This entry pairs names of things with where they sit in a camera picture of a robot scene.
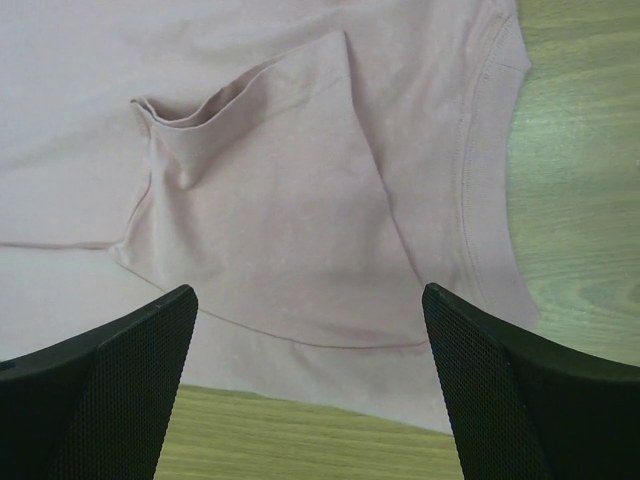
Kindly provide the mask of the dusty pink graphic t-shirt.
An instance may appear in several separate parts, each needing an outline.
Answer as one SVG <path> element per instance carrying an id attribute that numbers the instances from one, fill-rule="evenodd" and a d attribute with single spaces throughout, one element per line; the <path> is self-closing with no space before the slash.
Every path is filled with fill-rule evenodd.
<path id="1" fill-rule="evenodd" d="M 538 320 L 506 215 L 514 1 L 5 1 L 1 355 L 181 284 L 187 384 L 450 428 L 438 283 Z"/>

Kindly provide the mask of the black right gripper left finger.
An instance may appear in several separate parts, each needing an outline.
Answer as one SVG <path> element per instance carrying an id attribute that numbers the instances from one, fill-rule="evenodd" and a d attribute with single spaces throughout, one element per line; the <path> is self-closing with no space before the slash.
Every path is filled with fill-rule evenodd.
<path id="1" fill-rule="evenodd" d="M 182 285 L 2 362 L 2 478 L 153 478 L 197 311 L 195 291 Z"/>

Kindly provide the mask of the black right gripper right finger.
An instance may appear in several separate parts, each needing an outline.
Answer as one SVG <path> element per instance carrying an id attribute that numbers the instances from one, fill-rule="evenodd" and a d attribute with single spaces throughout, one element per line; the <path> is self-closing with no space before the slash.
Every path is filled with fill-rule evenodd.
<path id="1" fill-rule="evenodd" d="M 464 478 L 638 478 L 638 367 L 545 339 L 435 283 L 422 305 Z"/>

